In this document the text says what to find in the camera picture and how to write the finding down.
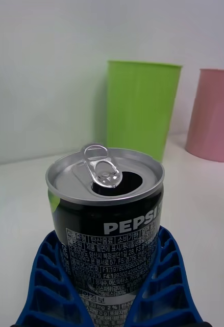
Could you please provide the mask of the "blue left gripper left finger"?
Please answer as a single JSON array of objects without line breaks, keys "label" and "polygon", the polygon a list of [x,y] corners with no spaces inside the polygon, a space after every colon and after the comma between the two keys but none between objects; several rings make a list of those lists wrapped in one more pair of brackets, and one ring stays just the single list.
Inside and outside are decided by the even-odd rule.
[{"label": "blue left gripper left finger", "polygon": [[26,303],[15,326],[94,326],[61,266],[54,231],[37,251]]}]

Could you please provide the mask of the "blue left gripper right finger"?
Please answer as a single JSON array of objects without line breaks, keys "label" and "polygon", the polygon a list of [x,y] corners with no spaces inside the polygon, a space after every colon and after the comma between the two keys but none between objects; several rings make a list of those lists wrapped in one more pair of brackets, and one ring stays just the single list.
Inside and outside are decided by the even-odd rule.
[{"label": "blue left gripper right finger", "polygon": [[126,326],[191,326],[202,322],[177,242],[160,227],[154,266],[130,308]]}]

